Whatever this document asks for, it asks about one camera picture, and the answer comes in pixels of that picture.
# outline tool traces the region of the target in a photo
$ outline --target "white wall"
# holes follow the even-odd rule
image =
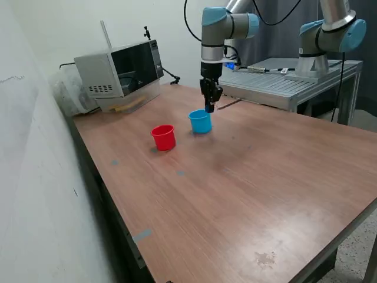
[[[205,6],[225,6],[227,0],[188,0],[187,18],[201,36]],[[64,62],[107,47],[100,20],[107,24],[113,46],[144,40],[148,25],[157,39],[163,66],[199,87],[200,43],[183,20],[183,0],[12,0],[15,15],[47,75]],[[168,75],[164,81],[171,81]]]
[[[5,0],[0,27],[0,282],[115,282],[72,138]]]

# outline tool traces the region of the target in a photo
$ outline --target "wooden table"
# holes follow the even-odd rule
[[[199,90],[162,88],[132,114],[75,119],[156,282],[303,282],[377,207],[377,134],[241,101],[193,135]],[[157,152],[167,123],[178,145]]]

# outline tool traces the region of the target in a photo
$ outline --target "microwave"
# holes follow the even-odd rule
[[[74,58],[87,94],[123,98],[159,80],[164,73],[156,40]]]

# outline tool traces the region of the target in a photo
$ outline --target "robotic arm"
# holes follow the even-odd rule
[[[204,95],[205,109],[214,111],[223,89],[219,78],[223,70],[224,41],[231,38],[250,38],[259,27],[259,19],[254,14],[232,14],[226,8],[205,8],[201,21],[201,93]]]
[[[246,6],[245,0],[231,0],[229,6],[239,11]],[[348,0],[320,0],[324,19],[304,24],[300,29],[299,63],[296,74],[289,80],[317,79],[331,71],[327,52],[348,52],[362,42],[366,22],[356,19],[356,12],[349,7]],[[223,89],[219,78],[223,68],[224,40],[253,37],[259,28],[259,18],[254,14],[232,14],[226,8],[205,8],[201,31],[201,93],[205,109],[214,111]]]

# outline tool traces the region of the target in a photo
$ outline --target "floor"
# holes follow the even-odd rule
[[[331,120],[331,114],[322,119]],[[356,110],[351,124],[364,130],[377,132],[377,117]],[[377,234],[377,210],[348,237],[338,249],[335,270],[330,271],[320,283],[360,283],[368,265],[369,256]]]

